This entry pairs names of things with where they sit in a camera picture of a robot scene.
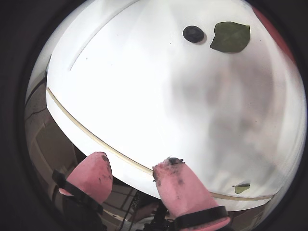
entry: black disc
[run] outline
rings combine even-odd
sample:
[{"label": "black disc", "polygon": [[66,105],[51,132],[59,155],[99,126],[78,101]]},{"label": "black disc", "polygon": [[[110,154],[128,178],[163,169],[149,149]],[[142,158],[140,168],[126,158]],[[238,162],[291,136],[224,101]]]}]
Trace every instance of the black disc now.
[{"label": "black disc", "polygon": [[204,39],[204,32],[196,26],[188,26],[183,30],[183,36],[187,41],[197,43]]}]

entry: wooden edge strip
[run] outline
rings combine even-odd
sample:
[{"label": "wooden edge strip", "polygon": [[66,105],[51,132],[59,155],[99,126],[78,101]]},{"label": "wooden edge strip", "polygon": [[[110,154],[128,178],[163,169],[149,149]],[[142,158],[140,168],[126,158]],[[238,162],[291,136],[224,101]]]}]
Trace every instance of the wooden edge strip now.
[{"label": "wooden edge strip", "polygon": [[[62,104],[57,100],[57,98],[54,96],[52,91],[47,87],[46,88],[47,93],[51,96],[53,101],[56,103],[56,105],[61,109],[61,111],[84,133],[86,133],[90,138],[92,138],[94,141],[96,141],[100,146],[104,147],[114,155],[116,155],[118,158],[122,159],[123,161],[127,162],[130,165],[133,165],[134,167],[138,168],[139,170],[149,174],[153,175],[153,170],[147,168],[146,166],[141,165],[140,163],[134,161],[133,159],[125,156],[124,154],[120,153],[104,141],[102,141],[100,138],[98,138],[96,135],[94,135],[92,132],[90,132],[88,129],[86,129],[82,124],[80,124],[63,106]],[[271,199],[274,195],[269,196],[259,196],[259,197],[236,197],[236,196],[227,196],[222,194],[217,194],[210,192],[211,195],[214,198],[217,199],[224,199],[224,200],[231,200],[231,201],[260,201],[260,200],[267,200]]]}]

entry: white dome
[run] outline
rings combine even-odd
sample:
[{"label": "white dome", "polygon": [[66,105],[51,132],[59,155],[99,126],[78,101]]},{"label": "white dome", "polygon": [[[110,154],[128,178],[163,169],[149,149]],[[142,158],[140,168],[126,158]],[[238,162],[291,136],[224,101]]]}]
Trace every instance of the white dome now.
[{"label": "white dome", "polygon": [[[223,21],[250,25],[242,52],[210,48]],[[190,25],[206,40],[188,42]],[[152,166],[169,156],[209,191],[242,198],[276,194],[301,156],[300,75],[241,0],[96,0],[58,42],[47,87],[68,138],[86,155],[106,152],[115,177],[152,196]],[[241,183],[250,189],[237,195]],[[267,201],[219,203],[231,211]]]}]

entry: small leaf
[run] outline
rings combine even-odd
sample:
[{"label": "small leaf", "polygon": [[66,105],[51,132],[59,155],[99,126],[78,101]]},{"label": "small leaf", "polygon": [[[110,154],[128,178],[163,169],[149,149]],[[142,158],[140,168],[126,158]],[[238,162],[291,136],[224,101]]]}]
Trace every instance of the small leaf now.
[{"label": "small leaf", "polygon": [[236,194],[240,194],[242,192],[244,192],[245,190],[250,188],[250,184],[241,184],[241,185],[237,185],[237,186],[233,186],[235,188],[235,193]]},{"label": "small leaf", "polygon": [[234,22],[217,23],[210,47],[221,52],[241,52],[250,40],[250,26]]}]

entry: black wire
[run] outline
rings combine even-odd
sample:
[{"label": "black wire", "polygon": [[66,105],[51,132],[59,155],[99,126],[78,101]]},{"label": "black wire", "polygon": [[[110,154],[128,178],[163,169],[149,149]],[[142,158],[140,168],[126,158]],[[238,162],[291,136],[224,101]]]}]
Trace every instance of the black wire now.
[{"label": "black wire", "polygon": [[138,201],[137,206],[136,206],[136,208],[135,208],[135,211],[134,211],[134,213],[133,213],[133,215],[132,215],[132,219],[131,219],[131,223],[130,223],[130,226],[129,226],[129,230],[128,230],[128,231],[131,230],[131,227],[132,227],[133,224],[134,224],[134,220],[135,220],[137,211],[138,211],[138,209],[139,209],[139,207],[140,207],[142,198],[143,198],[143,196],[140,194],[139,201]]},{"label": "black wire", "polygon": [[128,210],[127,210],[127,212],[126,212],[125,216],[123,217],[123,220],[122,220],[121,226],[120,226],[120,228],[119,228],[119,230],[118,230],[118,231],[121,231],[121,230],[122,230],[123,225],[124,225],[124,222],[125,222],[125,219],[126,219],[126,217],[127,217],[128,213],[129,213],[129,211],[130,211],[130,208],[131,208],[131,206],[132,206],[132,204],[133,204],[133,201],[134,201],[134,199],[136,198],[137,194],[138,194],[138,191],[136,192],[136,194],[134,195],[133,199],[131,200],[131,202],[130,202],[130,204],[129,204],[129,206],[128,206]]},{"label": "black wire", "polygon": [[39,110],[39,111],[37,111],[37,112],[32,112],[31,115],[29,115],[29,116],[27,117],[27,119],[25,119],[25,122],[26,122],[31,116],[33,116],[33,115],[35,115],[35,114],[38,114],[38,113],[41,113],[41,112],[45,111],[46,109],[47,109],[47,107],[45,107],[44,109]]}]

